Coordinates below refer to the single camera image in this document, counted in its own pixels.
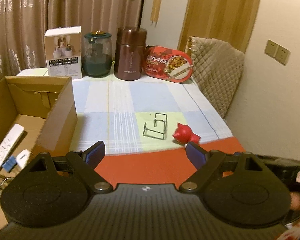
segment cardboard box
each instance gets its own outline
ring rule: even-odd
[[[77,123],[71,78],[21,76],[0,80],[0,143],[15,123],[22,125],[25,133],[12,155],[25,149],[31,151],[30,159],[40,152],[65,155]],[[13,176],[3,169],[0,174]],[[0,228],[6,223],[0,210]]]
[[[49,76],[82,78],[80,26],[47,30],[44,49]]]

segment plaid tablecloth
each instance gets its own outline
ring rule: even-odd
[[[189,125],[201,137],[200,143],[232,137],[191,80],[177,84],[148,76],[130,82],[113,74],[104,78],[86,76],[73,80],[73,90],[78,123],[70,150],[86,150],[99,140],[106,144],[108,155],[182,147],[172,137],[178,122]],[[167,114],[166,140],[142,135],[145,122],[150,129],[163,130],[161,122],[153,126],[155,113]]]

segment red cat figurine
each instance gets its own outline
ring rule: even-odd
[[[200,136],[192,132],[190,126],[178,123],[178,128],[172,135],[180,143],[194,142],[196,144],[200,141]]]

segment wall outlet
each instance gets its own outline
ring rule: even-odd
[[[286,48],[279,46],[277,53],[275,54],[275,60],[280,62],[282,65],[286,65],[290,56],[290,51]]]
[[[278,49],[278,44],[275,42],[268,40],[268,43],[265,48],[265,53],[270,57],[274,57]]]

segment white product box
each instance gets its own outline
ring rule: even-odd
[[[49,76],[82,78],[80,26],[47,30],[44,49]]]

